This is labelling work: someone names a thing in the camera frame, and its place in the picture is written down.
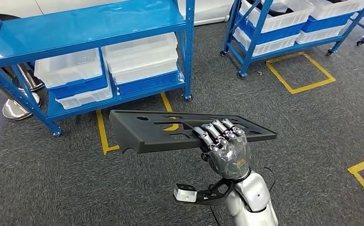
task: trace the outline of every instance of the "shelf board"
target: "shelf board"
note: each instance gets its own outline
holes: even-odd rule
[[[126,0],[4,21],[0,67],[185,28],[173,0]]]
[[[185,86],[185,82],[177,81],[173,84],[156,87],[153,89],[146,89],[140,92],[128,94],[128,95],[117,95],[117,89],[115,86],[111,87],[113,97],[107,100],[93,102],[79,107],[65,110],[63,106],[55,100],[55,96],[49,93],[49,101],[47,108],[47,119],[50,121],[57,121],[67,117],[88,113],[97,109],[103,109],[111,106],[116,106],[125,102],[137,100],[140,98],[152,96],[162,92],[167,92],[173,89],[182,88]]]

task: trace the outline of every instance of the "chrome base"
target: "chrome base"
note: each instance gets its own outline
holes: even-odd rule
[[[38,106],[41,106],[40,97],[36,93],[32,93]],[[2,108],[2,114],[8,119],[21,120],[32,115],[31,112],[25,110],[18,102],[8,99]]]
[[[39,80],[37,77],[31,76],[31,78],[32,78],[33,82],[27,82],[27,85],[29,86],[31,92],[39,90],[40,88],[44,87],[44,83],[41,80]],[[19,80],[17,79],[17,77],[13,77],[12,82],[14,85],[16,85],[19,88],[19,90],[24,91],[24,89],[23,89],[22,85],[20,84]]]

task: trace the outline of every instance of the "black bracket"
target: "black bracket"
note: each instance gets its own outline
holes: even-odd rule
[[[219,189],[221,186],[226,185],[228,189],[225,192],[221,192]],[[182,185],[176,184],[177,187],[193,187],[191,185]],[[221,179],[215,185],[210,186],[207,190],[202,190],[197,192],[196,202],[182,202],[175,198],[176,202],[180,203],[187,203],[187,204],[196,204],[196,205],[206,205],[206,206],[216,206],[222,204],[223,201],[228,197],[228,195],[233,191],[235,188],[235,184],[230,179]]]
[[[204,144],[192,131],[193,127],[225,118],[241,126],[248,142],[275,139],[277,136],[275,132],[238,115],[110,111],[110,122],[121,150],[134,149],[138,153],[202,148]],[[165,124],[180,124],[181,128],[165,131],[160,127]]]

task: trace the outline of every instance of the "blue storage crate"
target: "blue storage crate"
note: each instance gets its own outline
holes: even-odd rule
[[[302,27],[302,31],[305,33],[315,32],[327,28],[338,27],[345,25],[354,13],[348,13],[341,16],[334,16],[323,20],[316,20],[309,16],[308,21]]]
[[[167,85],[178,81],[179,71],[168,72],[165,74],[156,75],[146,79],[130,81],[122,84],[116,84],[119,89],[120,95],[139,92],[145,89],[152,89],[155,87]]]
[[[76,94],[103,89],[106,88],[107,85],[106,74],[103,73],[101,76],[68,82],[62,86],[56,86],[47,90],[53,93],[56,99],[63,99]]]
[[[242,16],[243,16],[242,14],[238,13],[237,21],[240,20],[240,18],[242,18]],[[304,24],[305,23],[295,24],[293,26],[277,29],[277,30],[270,31],[270,32],[261,33],[258,37],[257,45],[299,34],[301,31],[301,28],[304,26]],[[247,20],[246,18],[244,20],[242,20],[239,23],[239,28],[242,31],[244,31],[250,39],[253,39],[255,27],[249,20]]]

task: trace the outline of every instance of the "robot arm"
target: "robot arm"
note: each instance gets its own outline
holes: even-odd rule
[[[278,225],[265,181],[253,171],[246,179],[235,184],[225,204],[235,226]]]

